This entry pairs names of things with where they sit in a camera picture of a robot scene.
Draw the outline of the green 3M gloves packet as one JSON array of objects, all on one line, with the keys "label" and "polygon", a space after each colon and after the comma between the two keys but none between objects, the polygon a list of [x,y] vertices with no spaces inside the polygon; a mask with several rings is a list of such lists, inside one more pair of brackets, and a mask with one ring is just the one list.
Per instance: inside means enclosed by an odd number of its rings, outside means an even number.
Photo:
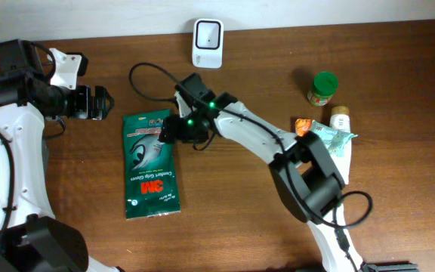
[{"label": "green 3M gloves packet", "polygon": [[125,116],[125,217],[151,218],[180,212],[174,147],[159,140],[170,110]]}]

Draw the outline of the white tube with tan cap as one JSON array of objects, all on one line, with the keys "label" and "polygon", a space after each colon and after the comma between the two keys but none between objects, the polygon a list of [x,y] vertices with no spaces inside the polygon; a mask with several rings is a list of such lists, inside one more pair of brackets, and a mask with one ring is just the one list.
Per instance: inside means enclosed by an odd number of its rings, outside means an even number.
[{"label": "white tube with tan cap", "polygon": [[[330,118],[330,127],[350,133],[350,110],[346,106],[336,106],[332,108],[332,116]],[[349,139],[343,148],[337,154],[332,155],[332,159],[336,164],[345,184],[349,184],[350,163],[352,155],[352,140]]]}]

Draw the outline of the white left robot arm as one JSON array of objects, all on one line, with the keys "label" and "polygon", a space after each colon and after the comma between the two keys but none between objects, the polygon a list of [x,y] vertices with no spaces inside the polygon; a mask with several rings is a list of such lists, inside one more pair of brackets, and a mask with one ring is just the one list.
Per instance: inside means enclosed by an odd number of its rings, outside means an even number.
[{"label": "white left robot arm", "polygon": [[102,120],[114,100],[79,85],[87,57],[27,40],[0,43],[0,271],[105,271],[55,218],[45,185],[48,120]]}]

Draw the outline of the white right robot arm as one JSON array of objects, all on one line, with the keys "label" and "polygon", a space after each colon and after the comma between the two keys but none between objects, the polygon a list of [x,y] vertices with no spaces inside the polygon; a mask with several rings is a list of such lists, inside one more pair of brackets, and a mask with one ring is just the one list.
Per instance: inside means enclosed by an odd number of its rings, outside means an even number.
[{"label": "white right robot arm", "polygon": [[242,145],[267,164],[283,205],[309,226],[323,269],[362,269],[344,222],[345,181],[316,134],[300,137],[271,125],[236,97],[214,94],[196,73],[175,89],[179,112],[165,119],[161,141],[195,144],[212,133]]}]

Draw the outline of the white barcode scanner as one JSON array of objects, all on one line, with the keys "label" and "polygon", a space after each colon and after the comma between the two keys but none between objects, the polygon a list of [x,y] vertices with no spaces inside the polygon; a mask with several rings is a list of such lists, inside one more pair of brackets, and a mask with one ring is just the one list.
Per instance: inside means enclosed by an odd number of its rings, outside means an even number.
[{"label": "white barcode scanner", "polygon": [[193,65],[205,69],[221,68],[223,48],[224,24],[217,19],[197,19],[193,25]]}]

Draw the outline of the orange tissue packet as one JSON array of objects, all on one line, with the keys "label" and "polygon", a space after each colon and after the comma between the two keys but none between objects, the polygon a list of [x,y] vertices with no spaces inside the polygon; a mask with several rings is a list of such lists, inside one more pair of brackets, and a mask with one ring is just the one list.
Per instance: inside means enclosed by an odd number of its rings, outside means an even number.
[{"label": "orange tissue packet", "polygon": [[308,131],[311,130],[313,125],[312,119],[296,119],[295,121],[295,132],[298,136],[305,136]]}]

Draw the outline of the green lid jar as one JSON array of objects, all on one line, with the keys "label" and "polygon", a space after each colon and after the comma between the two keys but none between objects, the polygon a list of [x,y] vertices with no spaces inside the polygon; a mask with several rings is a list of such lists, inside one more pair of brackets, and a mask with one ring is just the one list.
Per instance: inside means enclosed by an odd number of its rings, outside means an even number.
[{"label": "green lid jar", "polygon": [[338,89],[337,77],[328,71],[317,73],[313,79],[307,99],[314,106],[325,106]]}]

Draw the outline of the mint green wipes packet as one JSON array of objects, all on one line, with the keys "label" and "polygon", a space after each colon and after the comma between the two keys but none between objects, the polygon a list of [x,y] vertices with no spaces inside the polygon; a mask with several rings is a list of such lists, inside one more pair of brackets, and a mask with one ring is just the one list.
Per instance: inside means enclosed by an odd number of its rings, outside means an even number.
[{"label": "mint green wipes packet", "polygon": [[315,120],[313,120],[311,131],[320,138],[332,156],[351,156],[351,141],[357,137],[357,134],[337,130]]}]

